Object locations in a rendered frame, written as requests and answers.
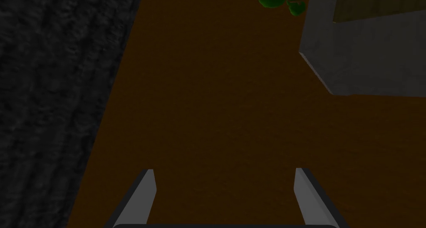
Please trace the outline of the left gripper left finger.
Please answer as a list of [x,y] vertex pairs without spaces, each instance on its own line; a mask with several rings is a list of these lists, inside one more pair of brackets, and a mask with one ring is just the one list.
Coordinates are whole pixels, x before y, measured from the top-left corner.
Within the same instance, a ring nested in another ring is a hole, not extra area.
[[156,195],[154,171],[141,172],[123,197],[112,225],[146,224]]

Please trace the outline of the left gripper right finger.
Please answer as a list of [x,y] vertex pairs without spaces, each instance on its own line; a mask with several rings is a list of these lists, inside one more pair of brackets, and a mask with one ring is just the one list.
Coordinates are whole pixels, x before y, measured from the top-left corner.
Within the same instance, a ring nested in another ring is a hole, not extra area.
[[340,226],[329,197],[308,169],[296,168],[293,190],[306,225]]

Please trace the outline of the brown table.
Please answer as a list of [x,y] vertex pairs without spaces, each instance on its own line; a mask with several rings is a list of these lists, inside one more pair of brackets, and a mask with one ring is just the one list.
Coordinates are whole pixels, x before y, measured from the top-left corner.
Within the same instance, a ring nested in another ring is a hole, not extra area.
[[142,169],[150,223],[303,224],[311,170],[351,228],[426,228],[426,99],[331,95],[304,17],[141,0],[67,228],[101,228]]

